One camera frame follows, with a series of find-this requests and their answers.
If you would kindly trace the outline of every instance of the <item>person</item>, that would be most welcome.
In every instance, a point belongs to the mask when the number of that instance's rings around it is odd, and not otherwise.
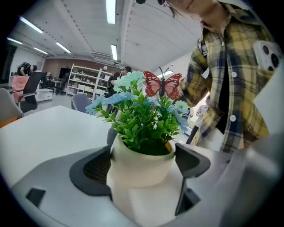
[[[27,62],[22,63],[20,66],[18,66],[17,74],[19,76],[30,76],[32,72],[35,72],[37,70],[36,65],[31,65]]]
[[[202,123],[202,119],[203,119],[204,113],[208,109],[207,105],[208,105],[209,99],[210,99],[210,96],[207,96],[207,98],[205,100],[206,105],[201,105],[200,107],[198,107],[198,110],[197,110],[197,112],[195,114],[196,116],[198,116],[198,119],[196,120],[195,125],[194,125],[194,127],[193,127],[193,129],[192,129],[192,131],[191,131],[187,141],[186,141],[187,144],[191,143],[193,137],[195,136],[196,132],[200,128],[200,125]]]
[[[196,106],[210,92],[208,111],[192,145],[233,153],[268,135],[267,126],[253,103],[273,72],[258,67],[253,45],[271,41],[249,10],[217,0],[158,0],[173,16],[201,19],[201,38],[195,45],[181,100]],[[200,49],[207,48],[207,56]],[[205,79],[201,76],[209,68]]]
[[[126,66],[121,72],[116,72],[113,75],[110,76],[108,82],[107,82],[107,95],[106,97],[109,98],[111,96],[113,96],[116,92],[114,90],[114,86],[115,86],[115,81],[117,80],[117,78],[121,78],[122,76],[126,76],[127,73],[131,72],[132,68],[130,66]],[[108,105],[109,107],[109,113],[112,113],[114,111],[114,108],[112,105]]]

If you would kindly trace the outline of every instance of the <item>shelving unit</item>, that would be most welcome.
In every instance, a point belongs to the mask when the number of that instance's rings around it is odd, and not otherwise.
[[[107,94],[108,77],[111,75],[111,73],[104,72],[102,69],[96,70],[73,64],[69,74],[66,95],[83,93],[93,101],[96,96]]]

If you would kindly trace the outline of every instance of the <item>ceiling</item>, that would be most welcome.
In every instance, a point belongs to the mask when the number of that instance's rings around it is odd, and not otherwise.
[[[115,44],[118,63],[154,71],[191,52],[200,36],[197,19],[173,19],[170,10],[157,0],[147,0],[142,5],[134,0],[116,1],[116,24],[107,23],[105,0],[38,1],[22,16],[43,33],[19,21],[9,37],[47,58],[86,59],[110,65],[114,64],[110,45]]]

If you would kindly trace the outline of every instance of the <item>backpack strap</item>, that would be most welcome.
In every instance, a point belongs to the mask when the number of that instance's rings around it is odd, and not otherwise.
[[[199,51],[202,53],[202,55],[203,55],[205,58],[207,58],[207,53],[208,53],[208,51],[207,51],[207,47],[206,47],[206,45],[205,45],[204,40],[202,40],[201,38],[199,38],[198,41],[197,41],[197,46],[198,46],[198,48],[199,48]]]

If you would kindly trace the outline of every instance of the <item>pink chair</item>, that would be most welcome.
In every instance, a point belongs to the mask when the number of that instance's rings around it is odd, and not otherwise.
[[[23,90],[24,87],[26,86],[26,83],[28,81],[29,77],[28,76],[13,76],[13,82],[12,82],[12,89],[13,90]],[[19,97],[23,95],[23,92],[16,92],[14,94],[14,101],[18,102]]]

